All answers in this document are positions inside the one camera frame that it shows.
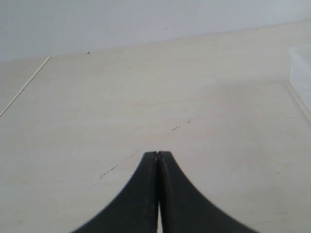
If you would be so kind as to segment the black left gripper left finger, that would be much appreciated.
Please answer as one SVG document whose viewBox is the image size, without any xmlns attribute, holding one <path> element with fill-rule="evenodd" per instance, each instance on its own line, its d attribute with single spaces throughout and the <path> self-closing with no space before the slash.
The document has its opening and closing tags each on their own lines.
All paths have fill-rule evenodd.
<svg viewBox="0 0 311 233">
<path fill-rule="evenodd" d="M 158 221 L 157 152 L 144 153 L 122 191 L 76 233 L 155 233 Z"/>
</svg>

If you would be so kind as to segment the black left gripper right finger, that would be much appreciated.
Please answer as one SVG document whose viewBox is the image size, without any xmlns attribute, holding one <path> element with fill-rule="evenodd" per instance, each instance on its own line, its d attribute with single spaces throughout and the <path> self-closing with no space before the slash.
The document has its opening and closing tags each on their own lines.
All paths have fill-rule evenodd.
<svg viewBox="0 0 311 233">
<path fill-rule="evenodd" d="M 159 205 L 164 233 L 254 233 L 206 199 L 183 173 L 173 154 L 158 156 Z"/>
</svg>

